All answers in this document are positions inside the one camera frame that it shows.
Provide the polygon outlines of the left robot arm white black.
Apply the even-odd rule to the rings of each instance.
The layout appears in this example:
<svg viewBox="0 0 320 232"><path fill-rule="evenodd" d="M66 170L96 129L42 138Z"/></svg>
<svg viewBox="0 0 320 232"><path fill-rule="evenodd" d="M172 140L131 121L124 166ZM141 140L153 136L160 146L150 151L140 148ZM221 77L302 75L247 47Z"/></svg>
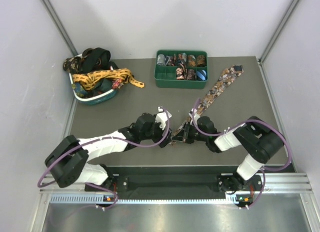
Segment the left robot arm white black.
<svg viewBox="0 0 320 232"><path fill-rule="evenodd" d="M78 139L65 137L44 161L60 188L74 183L92 184L96 189L108 190L116 182L104 165L89 164L90 160L142 147L141 142L151 140L151 147L165 147L170 142L170 112L160 109L155 115L143 113L136 122L111 134Z"/></svg>

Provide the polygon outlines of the brown floral tie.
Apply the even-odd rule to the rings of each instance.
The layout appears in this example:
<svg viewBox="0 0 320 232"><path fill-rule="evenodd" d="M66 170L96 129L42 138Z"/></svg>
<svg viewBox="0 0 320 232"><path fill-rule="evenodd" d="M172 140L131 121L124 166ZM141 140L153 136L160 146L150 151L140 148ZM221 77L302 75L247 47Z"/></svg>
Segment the brown floral tie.
<svg viewBox="0 0 320 232"><path fill-rule="evenodd" d="M232 65L228 69L224 69L219 76L217 82L210 88L206 95L196 101L195 107L197 113L201 116L209 106L230 86L239 76L244 73L242 65ZM183 132L183 127L185 124L192 124L193 120L188 116L188 118L182 123L182 125L176 130L172 136L176 136ZM171 145L175 145L177 142L172 141Z"/></svg>

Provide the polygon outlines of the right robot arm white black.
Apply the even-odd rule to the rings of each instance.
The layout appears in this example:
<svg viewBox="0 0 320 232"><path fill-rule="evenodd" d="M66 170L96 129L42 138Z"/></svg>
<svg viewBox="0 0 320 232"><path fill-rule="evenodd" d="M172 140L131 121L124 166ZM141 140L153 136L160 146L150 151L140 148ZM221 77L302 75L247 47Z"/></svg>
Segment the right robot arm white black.
<svg viewBox="0 0 320 232"><path fill-rule="evenodd" d="M245 123L219 133L207 117L187 122L182 130L172 137L174 142L192 144L203 141L213 153L222 153L242 146L247 151L244 161L236 171L219 182L220 190L236 192L252 183L252 177L285 145L284 138L277 130L252 116Z"/></svg>

